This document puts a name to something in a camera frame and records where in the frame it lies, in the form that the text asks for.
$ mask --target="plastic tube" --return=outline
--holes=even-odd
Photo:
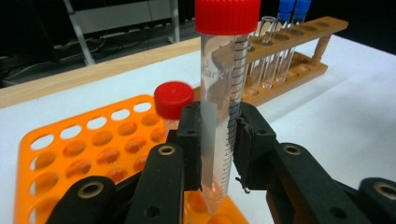
[[[277,27],[279,30],[278,34],[275,35],[275,38],[278,40],[288,40],[289,37],[289,28],[290,28],[290,16],[291,12],[294,8],[295,0],[281,0],[279,3],[279,12],[277,14]],[[279,74],[279,64],[283,63],[283,60],[288,57],[289,51],[283,50],[277,54],[277,72],[276,72],[276,81],[284,82],[286,80],[286,76],[282,76],[283,74]]]
[[[154,91],[157,114],[163,118],[164,135],[176,130],[183,107],[194,100],[192,87],[184,82],[170,81],[158,86]]]
[[[262,17],[262,22],[258,36],[258,38],[261,41],[260,44],[263,45],[271,44],[271,38],[275,31],[275,28],[276,28],[275,17],[269,17],[269,16]],[[259,86],[260,86],[260,81],[262,79],[262,74],[265,73],[268,66],[267,58],[268,57],[259,59],[249,65],[249,72],[247,73],[246,85],[245,85],[246,92],[248,94],[256,95],[259,93]]]
[[[306,12],[308,11],[310,5],[311,5],[311,0],[297,0],[294,9],[293,19],[291,20],[290,23],[290,27],[302,24],[304,22]],[[292,29],[290,31],[294,35],[303,34],[301,31],[296,29]],[[279,82],[284,82],[286,80],[287,73],[290,68],[291,60],[294,55],[294,51],[295,51],[295,47],[285,50],[284,54],[282,55],[282,61],[279,63],[279,68],[276,74],[276,80],[278,80]]]
[[[201,33],[201,183],[210,214],[228,191],[248,37],[259,12],[260,0],[195,1],[195,28]]]

